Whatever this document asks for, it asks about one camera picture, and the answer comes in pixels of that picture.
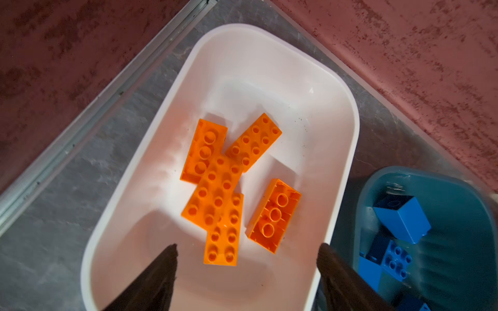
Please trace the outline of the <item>orange lego brick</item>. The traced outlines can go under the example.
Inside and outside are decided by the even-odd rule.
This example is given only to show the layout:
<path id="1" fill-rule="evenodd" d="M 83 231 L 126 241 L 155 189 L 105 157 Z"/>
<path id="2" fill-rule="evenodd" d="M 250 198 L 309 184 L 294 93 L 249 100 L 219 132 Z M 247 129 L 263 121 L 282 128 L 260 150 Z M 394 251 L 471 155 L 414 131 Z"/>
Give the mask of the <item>orange lego brick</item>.
<path id="1" fill-rule="evenodd" d="M 228 128 L 200 119 L 180 179 L 198 184 L 210 165 L 212 156 L 221 153 Z"/>
<path id="2" fill-rule="evenodd" d="M 246 236 L 275 254 L 302 194 L 280 179 L 269 183 L 246 228 Z"/>
<path id="3" fill-rule="evenodd" d="M 262 114 L 232 143 L 225 154 L 236 160 L 243 172 L 247 172 L 281 134 L 282 131 L 272 119 L 267 114 Z"/>

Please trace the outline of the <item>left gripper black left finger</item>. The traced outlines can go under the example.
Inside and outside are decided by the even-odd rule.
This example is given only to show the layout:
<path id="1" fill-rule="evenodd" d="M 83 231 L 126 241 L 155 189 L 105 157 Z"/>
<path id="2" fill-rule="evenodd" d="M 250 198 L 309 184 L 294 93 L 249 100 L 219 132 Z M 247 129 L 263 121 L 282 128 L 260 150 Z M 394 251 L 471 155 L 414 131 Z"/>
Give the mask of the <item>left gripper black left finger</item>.
<path id="1" fill-rule="evenodd" d="M 169 310 L 177 268 L 177 245 L 171 244 L 105 309 Z"/>

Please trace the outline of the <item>blue lego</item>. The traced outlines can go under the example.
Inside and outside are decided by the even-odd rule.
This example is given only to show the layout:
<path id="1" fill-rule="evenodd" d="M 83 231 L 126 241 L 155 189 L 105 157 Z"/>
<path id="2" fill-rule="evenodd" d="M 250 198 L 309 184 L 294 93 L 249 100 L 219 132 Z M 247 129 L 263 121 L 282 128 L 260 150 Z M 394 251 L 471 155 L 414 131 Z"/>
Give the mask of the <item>blue lego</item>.
<path id="1" fill-rule="evenodd" d="M 377 259 L 359 258 L 359 275 L 375 291 L 378 292 L 383 268 Z"/>
<path id="2" fill-rule="evenodd" d="M 412 257 L 402 247 L 383 235 L 375 237 L 366 258 L 400 282 L 408 277 L 408 265 L 412 263 Z"/>

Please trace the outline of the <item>orange lego long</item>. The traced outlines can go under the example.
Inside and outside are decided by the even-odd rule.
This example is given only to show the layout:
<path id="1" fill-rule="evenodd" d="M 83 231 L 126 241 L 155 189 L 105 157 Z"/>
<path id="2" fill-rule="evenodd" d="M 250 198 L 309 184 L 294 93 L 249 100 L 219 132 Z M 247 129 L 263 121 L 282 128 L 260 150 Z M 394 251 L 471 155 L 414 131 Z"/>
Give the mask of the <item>orange lego long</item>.
<path id="1" fill-rule="evenodd" d="M 238 160 L 223 154 L 214 156 L 182 211 L 182 217 L 211 231 L 230 202 L 242 173 Z"/>

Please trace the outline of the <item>blue lego brick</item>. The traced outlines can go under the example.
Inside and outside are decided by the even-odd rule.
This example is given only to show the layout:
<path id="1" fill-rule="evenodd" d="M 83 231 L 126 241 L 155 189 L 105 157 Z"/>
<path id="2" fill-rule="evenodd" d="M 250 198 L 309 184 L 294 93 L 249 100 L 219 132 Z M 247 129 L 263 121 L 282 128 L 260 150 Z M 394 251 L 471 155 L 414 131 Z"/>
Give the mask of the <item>blue lego brick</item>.
<path id="1" fill-rule="evenodd" d="M 431 229 L 415 196 L 387 194 L 373 207 L 379 221 L 398 240 L 417 244 Z"/>

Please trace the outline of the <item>orange lego top brick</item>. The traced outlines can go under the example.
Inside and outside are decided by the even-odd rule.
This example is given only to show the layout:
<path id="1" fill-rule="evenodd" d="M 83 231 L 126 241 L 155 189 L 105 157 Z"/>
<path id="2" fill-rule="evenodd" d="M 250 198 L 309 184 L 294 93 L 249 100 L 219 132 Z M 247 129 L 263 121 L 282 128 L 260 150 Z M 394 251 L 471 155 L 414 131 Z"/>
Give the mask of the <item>orange lego top brick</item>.
<path id="1" fill-rule="evenodd" d="M 262 114 L 232 143 L 225 154 L 236 160 L 243 172 L 247 172 L 281 134 L 282 131 L 272 119 L 267 114 Z"/>

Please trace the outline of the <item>orange lego brick studs up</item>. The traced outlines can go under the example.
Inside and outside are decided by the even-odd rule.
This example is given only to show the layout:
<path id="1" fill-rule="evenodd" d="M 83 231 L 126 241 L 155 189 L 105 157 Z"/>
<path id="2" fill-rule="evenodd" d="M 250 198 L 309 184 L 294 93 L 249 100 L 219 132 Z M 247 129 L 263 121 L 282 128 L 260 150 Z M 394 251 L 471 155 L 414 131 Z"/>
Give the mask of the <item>orange lego brick studs up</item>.
<path id="1" fill-rule="evenodd" d="M 244 195 L 234 193 L 217 226 L 207 234 L 204 264 L 237 266 L 243 206 Z"/>

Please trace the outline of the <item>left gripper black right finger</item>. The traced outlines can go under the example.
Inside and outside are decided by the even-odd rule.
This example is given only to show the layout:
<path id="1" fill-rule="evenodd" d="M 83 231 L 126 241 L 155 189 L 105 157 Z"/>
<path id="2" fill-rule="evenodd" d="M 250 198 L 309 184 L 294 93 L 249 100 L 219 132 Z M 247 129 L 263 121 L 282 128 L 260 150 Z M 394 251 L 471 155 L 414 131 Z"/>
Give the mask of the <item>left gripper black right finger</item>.
<path id="1" fill-rule="evenodd" d="M 320 245 L 316 266 L 328 310 L 392 310 L 328 244 Z"/>

